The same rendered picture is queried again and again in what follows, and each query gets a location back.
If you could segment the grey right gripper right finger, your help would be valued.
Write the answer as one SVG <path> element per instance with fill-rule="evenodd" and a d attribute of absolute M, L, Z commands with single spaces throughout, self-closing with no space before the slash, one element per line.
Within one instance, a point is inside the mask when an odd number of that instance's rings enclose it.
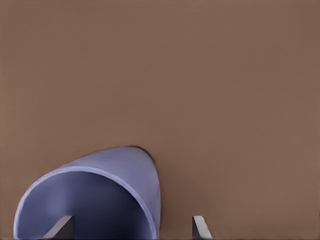
<path fill-rule="evenodd" d="M 192 217 L 192 238 L 212 238 L 206 221 L 201 215 Z"/>

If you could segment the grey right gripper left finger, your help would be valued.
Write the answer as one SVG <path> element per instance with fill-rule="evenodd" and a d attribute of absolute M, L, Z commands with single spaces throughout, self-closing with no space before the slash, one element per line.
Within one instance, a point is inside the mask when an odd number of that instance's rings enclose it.
<path fill-rule="evenodd" d="M 63 216 L 43 238 L 75 238 L 75 217 Z"/>

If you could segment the blue cup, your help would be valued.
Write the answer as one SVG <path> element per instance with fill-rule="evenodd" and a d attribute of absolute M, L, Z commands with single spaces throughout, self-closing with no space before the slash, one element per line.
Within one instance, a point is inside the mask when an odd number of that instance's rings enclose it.
<path fill-rule="evenodd" d="M 76 240 L 157 239 L 161 194 L 151 156 L 134 146 L 109 148 L 43 175 L 18 204 L 13 236 L 43 238 L 65 216 L 74 218 Z"/>

